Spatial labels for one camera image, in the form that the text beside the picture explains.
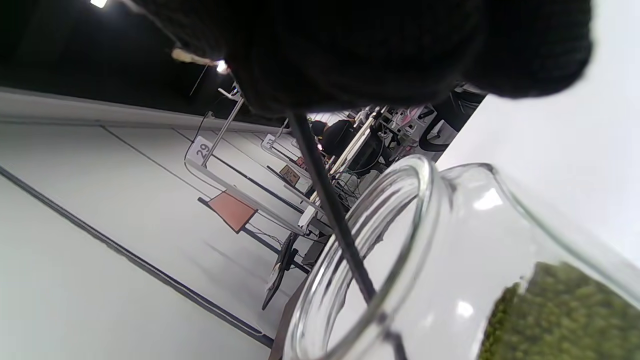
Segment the cable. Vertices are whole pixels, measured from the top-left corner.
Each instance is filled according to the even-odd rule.
[[[280,241],[280,239],[278,239],[276,236],[265,233],[262,229],[260,229],[259,227],[257,227],[256,225],[253,225],[251,223],[248,223],[247,225],[251,225],[254,229],[257,230],[257,231],[254,231],[255,234],[268,236],[273,241],[277,242],[280,245],[280,248],[282,248],[284,246],[284,243],[282,241]],[[302,256],[302,254],[300,254],[300,252],[298,252],[296,254],[296,256],[299,256],[300,258],[304,258],[304,256]]]
[[[286,228],[286,227],[284,227],[284,226],[282,226],[282,225],[278,224],[277,222],[275,222],[275,221],[274,221],[274,220],[272,220],[271,218],[268,218],[266,215],[262,214],[260,211],[258,211],[256,214],[258,214],[258,215],[262,216],[263,218],[265,218],[265,219],[269,220],[270,222],[272,222],[272,223],[276,224],[277,226],[280,226],[282,229],[285,229],[286,231],[289,231],[290,233],[292,233],[292,231],[291,231],[291,230],[289,230],[288,228]],[[298,236],[299,236],[300,238],[304,238],[304,239],[307,239],[307,240],[311,240],[311,241],[316,242],[316,243],[322,243],[322,242],[321,242],[321,241],[319,241],[318,239],[308,238],[308,237],[306,237],[306,236],[304,236],[304,235],[298,235]]]

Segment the black chair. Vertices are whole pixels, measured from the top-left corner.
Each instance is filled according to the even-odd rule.
[[[452,91],[443,101],[432,104],[433,109],[437,112],[436,117],[429,123],[427,128],[422,132],[418,144],[424,151],[440,152],[445,151],[449,146],[448,143],[432,143],[427,139],[430,132],[441,120],[444,120],[457,133],[467,123],[467,120],[473,115],[474,111],[480,105],[485,95],[475,94],[472,92],[455,92]]]

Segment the green substance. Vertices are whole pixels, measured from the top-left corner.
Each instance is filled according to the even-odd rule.
[[[640,360],[640,311],[566,263],[506,288],[478,360]]]

